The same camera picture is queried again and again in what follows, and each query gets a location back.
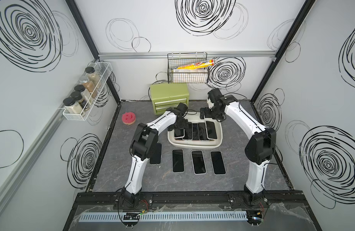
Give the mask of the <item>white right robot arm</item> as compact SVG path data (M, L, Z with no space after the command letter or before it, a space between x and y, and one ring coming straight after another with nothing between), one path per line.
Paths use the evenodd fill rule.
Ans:
M233 95L223 95L218 88L212 89L207 95L208 107L201 109L201 119L211 118L223 122L230 117L249 139L245 147L249 172L244 186L244 202L252 207L263 197L266 170L276 151L276 131L260 124Z

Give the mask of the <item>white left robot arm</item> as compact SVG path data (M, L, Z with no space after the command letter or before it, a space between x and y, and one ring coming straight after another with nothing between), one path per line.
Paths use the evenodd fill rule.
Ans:
M185 119L187 112L188 106L179 103L177 107L168 108L154 121L138 124L129 147L131 169L121 190L123 200L132 207L139 203L144 171L149 159L156 153L160 132L188 127L188 120Z

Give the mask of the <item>white plastic storage box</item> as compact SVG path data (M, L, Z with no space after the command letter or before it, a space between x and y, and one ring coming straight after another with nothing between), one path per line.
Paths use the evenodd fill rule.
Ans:
M213 120L211 118L200 119L200 114L195 115L186 115L185 119L188 122L192 123L199 123L199 122L206 122L210 121L215 124L217 139L208 140L208 141L201 141L201 140L177 140L174 137L174 131L167 132L168 141L175 146L176 148L186 148L186 149L195 149L195 150L212 150L218 148L222 144L223 140L223 132L221 123Z

